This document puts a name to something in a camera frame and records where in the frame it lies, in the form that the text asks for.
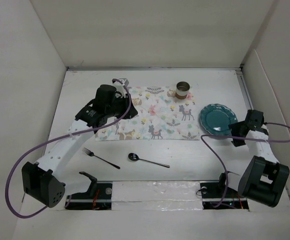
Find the teal scalloped plate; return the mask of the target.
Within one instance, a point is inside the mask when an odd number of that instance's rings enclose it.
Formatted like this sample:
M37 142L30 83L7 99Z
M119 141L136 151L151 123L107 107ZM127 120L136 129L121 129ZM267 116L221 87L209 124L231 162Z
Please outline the teal scalloped plate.
M230 136L229 125L236 124L236 114L226 105L214 103L205 106L199 113L199 122L211 135Z

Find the animal print cloth placemat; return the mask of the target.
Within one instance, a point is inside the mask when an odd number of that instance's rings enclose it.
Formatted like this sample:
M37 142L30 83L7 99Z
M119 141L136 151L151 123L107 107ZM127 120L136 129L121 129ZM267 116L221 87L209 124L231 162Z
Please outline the animal print cloth placemat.
M96 141L199 140L198 107L192 91L176 97L176 87L130 87L138 115L99 130Z

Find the black fork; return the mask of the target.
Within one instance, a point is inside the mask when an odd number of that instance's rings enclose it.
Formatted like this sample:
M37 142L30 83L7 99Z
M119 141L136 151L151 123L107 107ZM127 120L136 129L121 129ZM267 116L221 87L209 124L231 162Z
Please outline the black fork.
M90 151L89 149L87 149L87 148L85 148L85 147L82 149L82 151L83 151L86 155L88 155L88 156L90 156L90 157L96 157L96 158L98 158L99 160L102 160L103 162L105 162L105 163L111 165L112 167L114 167L114 168L116 168L116 169L118 169L118 170L121 169L118 165L116 165L116 164L114 164L114 163L111 163L111 162L109 162L109 161L107 161L107 160L105 160L105 159L103 159L103 158L101 158L101 157L95 155L92 151Z

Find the black slotted spoon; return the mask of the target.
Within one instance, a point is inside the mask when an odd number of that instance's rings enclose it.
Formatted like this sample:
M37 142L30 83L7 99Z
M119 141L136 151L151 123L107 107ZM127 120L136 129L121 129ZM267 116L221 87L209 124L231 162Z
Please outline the black slotted spoon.
M128 159L133 161L133 162L143 161L143 162L151 163L151 164L158 165L158 166L161 166L161 167L164 167L164 168L170 168L171 167L170 165L167 165L167 164L158 163L158 162L154 162L154 161L150 161L150 160L139 158L139 156L136 153L132 153L132 152L128 154Z

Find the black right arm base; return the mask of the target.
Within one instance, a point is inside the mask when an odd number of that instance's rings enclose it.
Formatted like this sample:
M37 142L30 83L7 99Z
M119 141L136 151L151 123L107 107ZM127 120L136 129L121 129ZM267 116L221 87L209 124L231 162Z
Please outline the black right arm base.
M222 173L219 180L200 182L196 195L202 200L203 210L249 210L247 199L239 196L237 191L229 187L221 204L218 205L225 190L225 180L225 174Z

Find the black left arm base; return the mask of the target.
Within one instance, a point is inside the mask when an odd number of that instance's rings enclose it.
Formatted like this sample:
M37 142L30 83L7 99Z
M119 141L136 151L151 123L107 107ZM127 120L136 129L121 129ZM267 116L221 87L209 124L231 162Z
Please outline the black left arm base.
M107 211L112 209L113 183L98 181L87 172L80 171L80 175L88 178L88 189L68 195L64 204L66 210Z

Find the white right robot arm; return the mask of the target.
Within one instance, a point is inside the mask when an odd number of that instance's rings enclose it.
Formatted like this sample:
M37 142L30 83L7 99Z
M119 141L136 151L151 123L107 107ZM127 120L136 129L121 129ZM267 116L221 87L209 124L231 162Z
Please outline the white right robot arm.
M234 160L226 167L227 178L216 184L216 191L228 197L235 191L248 198L274 208L280 201L290 169L279 163L268 142L264 113L248 110L245 120L229 125L232 144L247 146L250 160Z

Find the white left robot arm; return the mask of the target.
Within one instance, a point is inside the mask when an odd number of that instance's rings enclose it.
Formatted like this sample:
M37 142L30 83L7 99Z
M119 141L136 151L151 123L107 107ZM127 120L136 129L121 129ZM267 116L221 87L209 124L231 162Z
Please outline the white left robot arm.
M27 162L21 169L24 192L48 208L55 207L64 196L82 194L92 198L97 191L97 179L85 171L79 179L65 181L61 173L81 146L103 126L109 118L131 119L138 112L126 92L128 83L113 79L112 84L102 84L95 98L87 103L75 116L64 139L39 158L35 163Z

